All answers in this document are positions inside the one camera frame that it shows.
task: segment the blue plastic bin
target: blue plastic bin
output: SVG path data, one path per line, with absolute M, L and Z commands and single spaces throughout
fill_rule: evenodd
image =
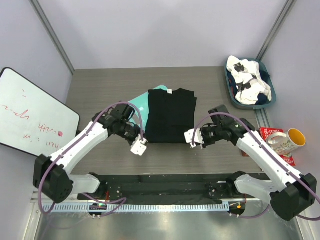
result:
M 244 59 L 247 59 L 248 61 L 256 61 L 257 63 L 259 63 L 259 70 L 260 71 L 268 72 L 266 66 L 261 61 L 259 61 L 257 59 L 254 59 L 254 58 L 245 58 L 245 57 L 244 58 L 239 58 L 239 60 L 244 60 Z M 229 95 L 230 95 L 231 103 L 232 103 L 233 106 L 235 106 L 237 109 L 243 109 L 243 110 L 245 110 L 245 109 L 247 109 L 247 110 L 249 110 L 249 109 L 258 110 L 258 109 L 264 109 L 264 108 L 270 107 L 273 104 L 275 104 L 275 102 L 277 101 L 277 95 L 276 95 L 275 88 L 274 88 L 274 86 L 272 84 L 272 81 L 271 81 L 270 77 L 265 82 L 271 88 L 271 94 L 272 94 L 272 100 L 271 101 L 268 101 L 264 105 L 244 105 L 244 104 L 241 104 L 240 102 L 238 102 L 234 98 L 233 93 L 232 93 L 231 88 L 230 88 L 229 79 L 228 79 L 227 61 L 225 62 L 225 65 L 224 65 L 224 73 L 225 73 L 226 85 L 227 85 L 227 88 L 229 90 Z

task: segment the whiteboard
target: whiteboard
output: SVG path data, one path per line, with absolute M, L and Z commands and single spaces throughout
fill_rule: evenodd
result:
M 75 111 L 13 69 L 0 73 L 0 144 L 49 156 L 76 136 L 79 121 Z

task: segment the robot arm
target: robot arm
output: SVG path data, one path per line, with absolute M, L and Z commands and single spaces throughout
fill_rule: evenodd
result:
M 129 122 L 130 116 L 134 113 L 135 110 L 129 105 L 117 105 L 110 113 L 103 114 L 87 133 L 99 115 L 97 113 L 88 126 L 62 149 L 49 157 L 44 155 L 37 157 L 34 165 L 33 185 L 39 188 L 45 171 L 55 159 L 63 155 L 44 182 L 42 192 L 47 197 L 58 204 L 71 194 L 104 194 L 103 184 L 93 174 L 72 175 L 71 172 L 85 155 L 111 135 L 118 135 L 126 139 L 131 152 L 141 156 L 147 149 L 148 141 L 141 139 L 140 127 Z
M 214 108 L 209 113 L 229 113 L 224 105 Z M 260 137 L 255 128 L 245 119 L 242 122 L 247 125 L 251 133 L 259 140 L 259 143 L 249 132 L 231 117 L 212 116 L 213 124 L 196 129 L 194 142 L 192 137 L 194 129 L 184 134 L 186 142 L 194 148 L 201 145 L 202 148 L 215 144 L 220 140 L 227 140 L 247 153 L 257 165 L 267 174 L 271 182 L 265 182 L 249 176 L 244 172 L 236 172 L 226 179 L 230 193 L 248 194 L 263 202 L 270 204 L 273 210 L 284 220 L 291 220 L 302 211 L 310 207 L 315 198 L 288 172 L 301 179 L 314 192 L 317 188 L 317 180 L 309 173 L 302 175 L 297 169 L 288 165 L 270 148 Z M 288 171 L 282 169 L 272 157 L 262 148 L 266 148 Z

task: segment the red package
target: red package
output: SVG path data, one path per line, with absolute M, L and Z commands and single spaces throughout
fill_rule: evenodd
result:
M 259 129 L 260 135 L 263 140 L 266 140 L 271 134 L 274 133 L 283 133 L 284 130 L 281 128 L 271 128 L 271 127 L 260 127 Z M 294 158 L 292 157 L 291 153 L 287 155 L 280 156 L 287 164 L 291 166 L 296 166 Z

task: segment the white mug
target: white mug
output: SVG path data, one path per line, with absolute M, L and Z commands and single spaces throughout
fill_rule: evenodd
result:
M 278 155 L 281 156 L 287 155 L 293 150 L 303 147 L 306 144 L 305 136 L 295 128 L 290 128 L 285 133 L 273 133 L 265 141 Z

